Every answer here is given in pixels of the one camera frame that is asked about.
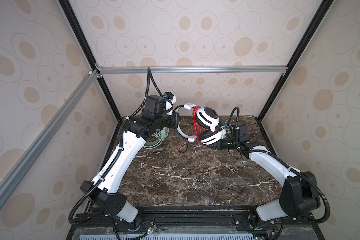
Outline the mint green headphones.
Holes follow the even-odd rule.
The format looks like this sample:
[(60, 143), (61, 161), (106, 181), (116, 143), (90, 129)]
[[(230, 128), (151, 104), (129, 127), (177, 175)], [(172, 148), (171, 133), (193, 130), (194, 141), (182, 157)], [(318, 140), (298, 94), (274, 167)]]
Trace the mint green headphones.
[(161, 131), (155, 132), (152, 137), (156, 138), (156, 140), (152, 142), (146, 142), (143, 146), (144, 149), (152, 150), (161, 145), (161, 143), (168, 137), (169, 128), (163, 128)]

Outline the white black red headphones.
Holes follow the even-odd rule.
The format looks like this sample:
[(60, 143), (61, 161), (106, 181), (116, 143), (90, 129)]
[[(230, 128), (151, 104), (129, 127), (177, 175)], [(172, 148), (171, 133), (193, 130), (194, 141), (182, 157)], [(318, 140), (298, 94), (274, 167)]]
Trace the white black red headphones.
[(188, 142), (198, 141), (203, 145), (210, 146), (213, 140), (222, 136), (222, 129), (219, 126), (219, 115), (210, 107), (200, 107), (191, 103), (177, 106), (173, 113), (178, 114), (179, 110), (184, 108), (192, 112), (194, 135), (187, 135), (180, 127), (180, 117), (177, 117), (177, 126), (175, 128), (178, 135)]

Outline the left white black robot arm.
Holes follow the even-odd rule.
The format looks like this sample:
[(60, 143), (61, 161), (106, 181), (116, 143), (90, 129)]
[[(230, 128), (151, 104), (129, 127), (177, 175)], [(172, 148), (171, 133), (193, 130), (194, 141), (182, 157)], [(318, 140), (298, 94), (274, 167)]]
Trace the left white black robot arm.
[(86, 199), (90, 199), (113, 218), (118, 217), (128, 223), (139, 224), (139, 211), (119, 192), (120, 183), (136, 154), (151, 135), (163, 128), (175, 128), (178, 116), (172, 112), (175, 102), (176, 97), (171, 92), (166, 92), (162, 96), (147, 96), (142, 113), (130, 116), (122, 123), (120, 142), (114, 153), (93, 180), (82, 183), (81, 190), (84, 196), (69, 214), (68, 220), (71, 225), (85, 223), (75, 220), (74, 215)]

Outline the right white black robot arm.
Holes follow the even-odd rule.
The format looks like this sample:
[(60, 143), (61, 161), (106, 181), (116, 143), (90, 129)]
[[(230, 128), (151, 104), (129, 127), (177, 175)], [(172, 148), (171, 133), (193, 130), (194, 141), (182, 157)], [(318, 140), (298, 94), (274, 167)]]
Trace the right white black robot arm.
[(250, 139), (246, 125), (217, 126), (199, 136), (201, 142), (214, 150), (236, 150), (249, 160), (260, 165), (282, 186), (280, 197), (256, 208), (262, 221), (286, 217), (304, 218), (305, 214), (324, 206), (324, 215), (319, 219), (310, 219), (313, 223), (326, 222), (331, 214), (330, 204), (317, 185), (311, 172), (302, 172), (291, 167), (265, 146)]

